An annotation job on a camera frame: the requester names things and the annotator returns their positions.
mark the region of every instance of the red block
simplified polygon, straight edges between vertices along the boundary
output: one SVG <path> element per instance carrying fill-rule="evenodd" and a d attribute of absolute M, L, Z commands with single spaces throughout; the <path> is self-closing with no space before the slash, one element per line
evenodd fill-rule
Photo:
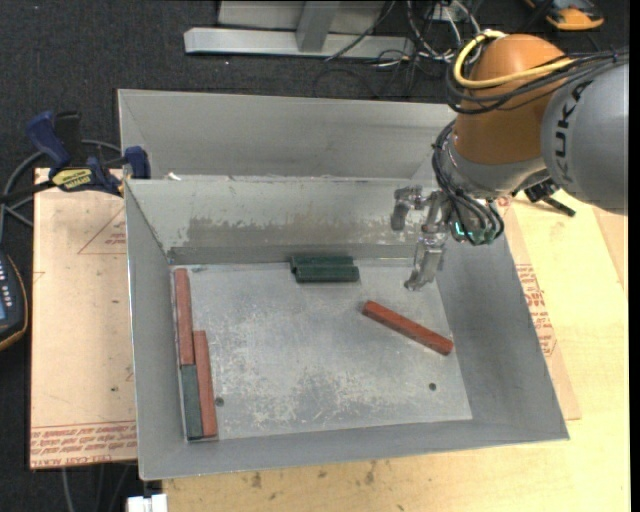
<path fill-rule="evenodd" d="M 209 344 L 207 343 L 207 333 L 205 331 L 194 331 L 193 348 L 196 356 L 198 391 L 200 392 L 202 435 L 203 437 L 215 437 L 218 435 L 218 419 L 216 417 L 216 404 L 213 394 Z"/>
<path fill-rule="evenodd" d="M 191 285 L 185 268 L 173 272 L 176 317 L 178 331 L 178 352 L 180 364 L 195 364 L 193 353 L 193 318 L 191 316 Z"/>
<path fill-rule="evenodd" d="M 453 350 L 453 342 L 451 340 L 399 315 L 395 311 L 381 306 L 377 302 L 368 301 L 362 308 L 362 314 L 444 356 Z"/>

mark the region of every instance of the gray metal tray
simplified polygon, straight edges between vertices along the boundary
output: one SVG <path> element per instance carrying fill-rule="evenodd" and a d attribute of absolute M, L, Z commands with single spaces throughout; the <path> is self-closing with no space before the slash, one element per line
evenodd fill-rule
<path fill-rule="evenodd" d="M 129 134 L 123 143 L 148 144 L 158 178 L 129 180 L 125 193 L 142 478 L 567 438 L 504 239 L 484 247 L 449 243 L 437 283 L 418 293 L 402 286 L 421 216 L 412 212 L 406 231 L 394 233 L 389 215 L 396 188 L 415 183 L 421 172 L 426 191 L 433 185 L 424 173 L 424 141 L 444 122 L 429 119 L 432 106 L 307 99 L 300 116 L 287 108 L 298 99 L 140 91 L 120 99 Z M 213 155 L 207 137 L 189 137 L 213 123 L 207 112 L 230 105 L 252 111 L 259 118 L 255 130 L 271 126 L 285 135 L 282 177 L 220 176 L 233 155 L 217 160 L 222 167 L 211 160 L 210 176 L 197 172 Z M 403 138 L 407 124 L 399 112 L 414 123 L 409 137 Z M 349 131 L 341 124 L 347 121 L 369 130 L 376 144 L 365 146 L 359 136 L 333 139 L 332 129 Z M 237 135 L 246 122 L 229 121 L 229 131 Z M 283 155 L 300 139 L 286 135 L 304 123 L 320 130 L 324 142 L 331 139 L 335 151 L 311 151 L 296 167 Z M 256 147 L 265 140 L 255 130 L 248 153 L 234 153 L 245 171 L 258 165 Z M 389 138 L 397 173 L 381 142 Z M 171 146 L 182 143 L 190 152 L 176 159 Z M 309 175 L 306 164 L 324 173 L 335 162 L 326 157 L 345 154 L 350 143 L 368 148 L 364 162 L 351 158 L 353 167 L 336 167 L 336 176 Z M 224 140 L 211 144 L 224 153 Z M 265 174 L 277 165 L 276 149 L 265 153 Z M 182 180 L 160 179 L 170 172 Z M 353 256 L 360 283 L 296 286 L 286 261 L 305 252 Z M 196 328 L 208 333 L 214 386 L 224 399 L 218 441 L 184 436 L 171 299 L 175 266 L 191 270 Z M 363 317 L 358 309 L 368 299 L 388 301 L 450 334 L 454 352 L 440 356 Z"/>

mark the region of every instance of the blue clamp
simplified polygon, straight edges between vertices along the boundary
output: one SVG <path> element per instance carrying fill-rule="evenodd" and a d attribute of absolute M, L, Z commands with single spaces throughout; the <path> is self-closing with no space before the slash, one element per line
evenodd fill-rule
<path fill-rule="evenodd" d="M 53 161 L 49 180 L 65 192 L 95 190 L 108 194 L 122 194 L 122 180 L 103 168 L 95 156 L 87 158 L 85 167 L 69 167 L 71 155 L 58 138 L 54 128 L 54 117 L 50 111 L 34 117 L 27 125 L 27 136 L 31 142 Z M 149 179 L 151 167 L 146 152 L 140 146 L 127 148 L 120 160 L 131 167 L 129 177 Z"/>

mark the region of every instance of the cardboard sheet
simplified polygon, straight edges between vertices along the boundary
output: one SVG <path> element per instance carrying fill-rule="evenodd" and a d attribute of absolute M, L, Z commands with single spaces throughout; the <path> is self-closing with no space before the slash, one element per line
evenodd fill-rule
<path fill-rule="evenodd" d="M 35 196 L 30 467 L 136 458 L 124 202 Z"/>

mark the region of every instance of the metal stand base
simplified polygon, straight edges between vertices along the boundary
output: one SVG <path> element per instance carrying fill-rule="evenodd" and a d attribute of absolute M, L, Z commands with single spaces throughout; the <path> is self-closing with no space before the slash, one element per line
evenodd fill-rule
<path fill-rule="evenodd" d="M 322 49 L 301 51 L 296 32 L 243 30 L 232 28 L 192 28 L 184 34 L 186 53 L 291 55 L 297 57 L 330 57 L 350 44 L 357 36 L 327 34 Z M 367 36 L 343 55 L 347 58 L 375 59 L 387 50 L 412 51 L 412 43 L 404 37 Z M 390 58 L 397 58 L 388 52 Z"/>

